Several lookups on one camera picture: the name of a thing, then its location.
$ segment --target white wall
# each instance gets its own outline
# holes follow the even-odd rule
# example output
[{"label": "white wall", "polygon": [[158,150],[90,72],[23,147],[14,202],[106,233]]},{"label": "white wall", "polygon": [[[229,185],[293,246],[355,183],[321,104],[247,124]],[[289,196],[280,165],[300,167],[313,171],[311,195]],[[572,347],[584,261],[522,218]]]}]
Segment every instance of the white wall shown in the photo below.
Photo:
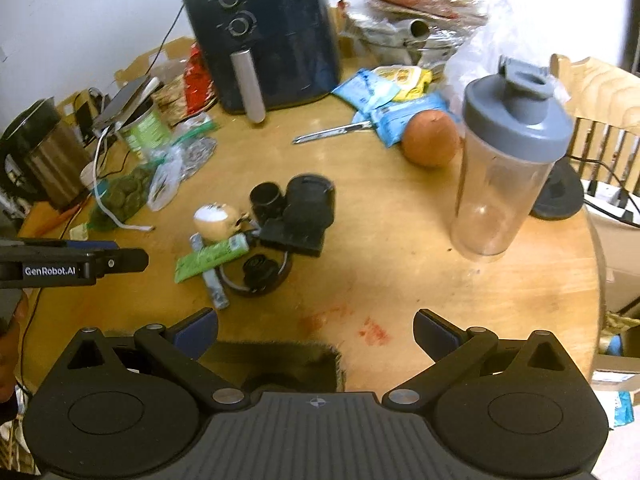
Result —
[{"label": "white wall", "polygon": [[[0,131],[39,98],[107,89],[117,69],[158,46],[180,1],[0,0],[0,47],[7,55],[0,62]],[[510,1],[545,57],[561,52],[619,62],[628,0]],[[171,37],[189,33],[183,15]]]}]

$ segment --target silver screw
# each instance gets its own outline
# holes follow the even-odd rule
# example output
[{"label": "silver screw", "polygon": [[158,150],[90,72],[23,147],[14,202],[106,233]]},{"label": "silver screw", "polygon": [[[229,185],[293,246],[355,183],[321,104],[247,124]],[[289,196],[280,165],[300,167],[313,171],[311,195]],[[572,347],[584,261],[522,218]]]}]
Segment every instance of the silver screw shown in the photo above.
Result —
[{"label": "silver screw", "polygon": [[420,394],[413,390],[400,388],[399,390],[389,392],[389,400],[396,404],[414,404],[420,400]]},{"label": "silver screw", "polygon": [[235,404],[244,399],[244,393],[236,388],[220,388],[211,397],[220,404]]}]

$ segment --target red snack bag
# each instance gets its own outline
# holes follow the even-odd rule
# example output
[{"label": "red snack bag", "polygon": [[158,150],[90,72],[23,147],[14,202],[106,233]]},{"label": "red snack bag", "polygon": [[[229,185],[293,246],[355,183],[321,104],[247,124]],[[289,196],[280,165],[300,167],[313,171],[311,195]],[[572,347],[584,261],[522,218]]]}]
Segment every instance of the red snack bag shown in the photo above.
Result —
[{"label": "red snack bag", "polygon": [[214,97],[213,82],[197,43],[191,45],[191,56],[184,69],[184,97],[189,115],[205,108]]}]

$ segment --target yellow packet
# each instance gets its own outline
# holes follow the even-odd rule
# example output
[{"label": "yellow packet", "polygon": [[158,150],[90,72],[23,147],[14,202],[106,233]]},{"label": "yellow packet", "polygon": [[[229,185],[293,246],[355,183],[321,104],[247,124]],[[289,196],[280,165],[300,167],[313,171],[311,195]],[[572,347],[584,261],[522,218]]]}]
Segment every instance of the yellow packet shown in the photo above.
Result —
[{"label": "yellow packet", "polygon": [[422,97],[426,92],[427,86],[433,80],[431,70],[420,68],[419,66],[379,66],[373,69],[373,73],[393,81],[400,87],[400,91],[392,99],[395,102],[410,101]]}]

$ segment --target round wooden table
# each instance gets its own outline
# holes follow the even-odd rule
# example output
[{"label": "round wooden table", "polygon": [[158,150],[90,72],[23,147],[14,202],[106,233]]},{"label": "round wooden table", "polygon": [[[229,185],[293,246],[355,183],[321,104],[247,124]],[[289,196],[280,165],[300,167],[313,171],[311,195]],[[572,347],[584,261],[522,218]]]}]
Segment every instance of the round wooden table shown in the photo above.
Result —
[{"label": "round wooden table", "polygon": [[[528,218],[502,259],[473,263],[449,241],[458,159],[427,171],[408,163],[397,147],[386,150],[373,131],[293,146],[295,136],[350,122],[353,109],[333,96],[270,112],[261,127],[217,106],[212,115],[221,128],[212,134],[218,147],[210,161],[165,209],[144,208],[130,221],[156,229],[105,236],[121,247],[144,248],[148,269],[91,287],[42,292],[26,341],[29,387],[42,382],[83,326],[131,333],[210,306],[200,277],[174,283],[176,260],[191,250],[193,213],[212,202],[247,210],[257,184],[284,188],[291,177],[309,172],[328,177],[337,189],[335,223],[321,257],[296,256],[285,283],[267,296],[230,292],[231,305],[219,313],[219,339],[330,344],[342,355],[346,389],[381,395],[430,365],[412,335],[414,314],[429,308],[462,328],[485,326],[501,338],[551,330],[590,373],[600,293],[584,211],[560,222]],[[120,156],[110,157],[119,165]]]}]

